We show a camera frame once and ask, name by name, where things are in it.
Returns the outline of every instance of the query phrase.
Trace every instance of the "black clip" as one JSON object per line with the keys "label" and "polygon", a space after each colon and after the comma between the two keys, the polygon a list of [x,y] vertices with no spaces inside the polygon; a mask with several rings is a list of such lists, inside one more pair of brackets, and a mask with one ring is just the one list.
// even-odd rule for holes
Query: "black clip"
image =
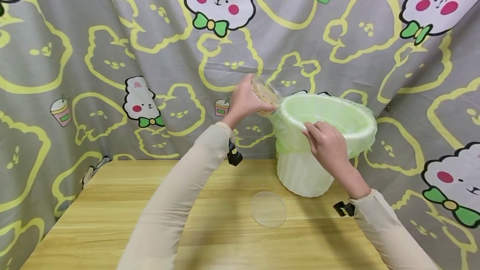
{"label": "black clip", "polygon": [[353,217],[355,215],[355,206],[351,203],[344,204],[343,201],[340,201],[334,204],[333,208],[337,211],[338,215],[344,217],[348,214],[348,216]]}
{"label": "black clip", "polygon": [[237,166],[243,160],[243,156],[235,147],[235,144],[231,140],[228,140],[228,163],[233,166]]}

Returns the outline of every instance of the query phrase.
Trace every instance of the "wrist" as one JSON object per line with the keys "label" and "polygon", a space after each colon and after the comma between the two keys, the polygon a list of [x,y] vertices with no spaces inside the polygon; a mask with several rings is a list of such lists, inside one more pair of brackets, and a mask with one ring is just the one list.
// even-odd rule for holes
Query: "wrist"
{"label": "wrist", "polygon": [[239,115],[236,112],[229,112],[221,122],[224,122],[226,125],[228,125],[231,130],[234,130],[234,128],[237,126],[238,122],[240,122],[244,117]]}
{"label": "wrist", "polygon": [[342,185],[350,198],[356,200],[370,194],[370,187],[360,175],[360,172],[350,163],[334,173],[334,178]]}

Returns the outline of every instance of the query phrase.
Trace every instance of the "grain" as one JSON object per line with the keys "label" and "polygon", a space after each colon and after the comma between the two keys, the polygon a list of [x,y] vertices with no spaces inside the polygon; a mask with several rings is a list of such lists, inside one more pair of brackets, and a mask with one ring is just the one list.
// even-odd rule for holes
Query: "grain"
{"label": "grain", "polygon": [[[278,98],[274,93],[272,93],[271,90],[268,89],[268,87],[257,84],[255,83],[255,81],[252,80],[252,88],[253,88],[253,92],[260,100],[262,100],[265,103],[269,103],[271,105],[275,105],[275,106],[277,105]],[[268,117],[269,115],[271,115],[271,112],[258,111],[258,114],[263,117]]]}

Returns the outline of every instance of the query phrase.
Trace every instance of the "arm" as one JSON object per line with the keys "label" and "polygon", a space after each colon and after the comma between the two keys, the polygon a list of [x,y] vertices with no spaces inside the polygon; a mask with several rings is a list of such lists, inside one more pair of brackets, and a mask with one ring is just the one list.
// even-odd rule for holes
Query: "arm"
{"label": "arm", "polygon": [[391,270],[438,270],[400,223],[382,194],[368,187],[348,161],[343,135],[326,122],[305,123],[312,154],[344,187],[355,205],[354,219]]}
{"label": "arm", "polygon": [[438,270],[407,229],[400,223],[382,194],[372,190],[358,200],[354,219],[365,237],[391,270]]}
{"label": "arm", "polygon": [[173,167],[142,212],[117,270],[173,270],[180,237],[190,210],[208,178],[224,161],[228,140],[241,119],[258,110],[273,111],[253,93],[252,74],[232,95],[222,122],[201,134]]}

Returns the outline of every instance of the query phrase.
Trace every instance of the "clear plastic container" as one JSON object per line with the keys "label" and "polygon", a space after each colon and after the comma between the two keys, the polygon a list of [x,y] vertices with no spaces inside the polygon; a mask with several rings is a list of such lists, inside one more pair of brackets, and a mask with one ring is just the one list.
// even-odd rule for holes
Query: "clear plastic container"
{"label": "clear plastic container", "polygon": [[278,195],[263,191],[252,198],[250,215],[258,225],[266,228],[278,228],[287,218],[287,209]]}
{"label": "clear plastic container", "polygon": [[[283,97],[272,87],[271,84],[262,80],[260,77],[254,75],[252,76],[252,87],[253,92],[259,97],[263,102],[269,103],[276,107],[280,106],[283,102]],[[271,116],[272,112],[268,111],[258,111],[258,114],[263,117]]]}

